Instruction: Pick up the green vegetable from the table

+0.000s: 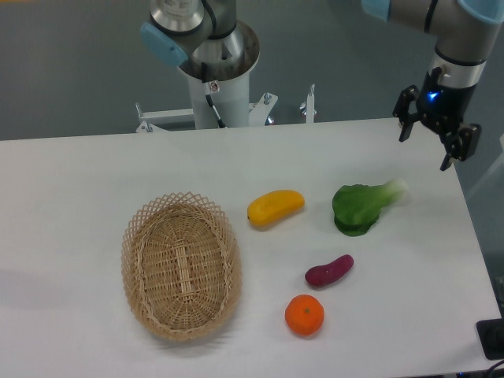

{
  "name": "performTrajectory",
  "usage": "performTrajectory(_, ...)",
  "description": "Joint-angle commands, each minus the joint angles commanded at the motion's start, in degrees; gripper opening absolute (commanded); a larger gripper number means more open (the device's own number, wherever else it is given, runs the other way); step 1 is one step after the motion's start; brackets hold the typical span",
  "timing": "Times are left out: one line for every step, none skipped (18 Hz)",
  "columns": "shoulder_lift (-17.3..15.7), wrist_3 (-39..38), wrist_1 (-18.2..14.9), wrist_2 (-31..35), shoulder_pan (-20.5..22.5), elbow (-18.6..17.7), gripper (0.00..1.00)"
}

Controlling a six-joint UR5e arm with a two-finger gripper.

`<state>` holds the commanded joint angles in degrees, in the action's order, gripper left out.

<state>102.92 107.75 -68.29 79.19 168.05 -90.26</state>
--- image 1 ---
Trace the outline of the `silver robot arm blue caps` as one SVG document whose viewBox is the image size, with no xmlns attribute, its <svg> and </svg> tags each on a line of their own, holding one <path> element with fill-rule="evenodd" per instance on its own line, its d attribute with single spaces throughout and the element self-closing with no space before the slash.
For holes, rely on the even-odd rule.
<svg viewBox="0 0 504 378">
<path fill-rule="evenodd" d="M 363 10 L 437 38 L 424 82 L 398 97 L 393 114 L 400 139 L 414 124 L 437 134 L 441 165 L 470 158 L 480 137 L 464 114 L 503 24 L 500 1 L 364 1 Z M 140 36 L 148 50 L 187 78 L 199 129 L 262 125 L 275 104 L 266 96 L 249 104 L 249 75 L 259 58 L 254 31 L 236 16 L 233 1 L 152 1 Z"/>
</svg>

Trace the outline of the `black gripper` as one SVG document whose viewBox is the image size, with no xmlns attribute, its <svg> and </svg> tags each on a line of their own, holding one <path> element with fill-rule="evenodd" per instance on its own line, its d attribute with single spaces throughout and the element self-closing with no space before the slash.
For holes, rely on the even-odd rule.
<svg viewBox="0 0 504 378">
<path fill-rule="evenodd" d="M 440 83 L 442 74 L 441 67 L 428 72 L 421 92 L 415 85 L 403 89 L 392 114 L 401 127 L 398 138 L 401 143 L 410 137 L 413 125 L 419 120 L 437 135 L 446 136 L 443 140 L 446 154 L 440 166 L 441 171 L 446 171 L 455 161 L 466 161 L 475 154 L 482 127 L 479 124 L 463 124 L 476 85 L 448 87 Z M 410 113 L 410 105 L 414 102 L 417 113 Z"/>
</svg>

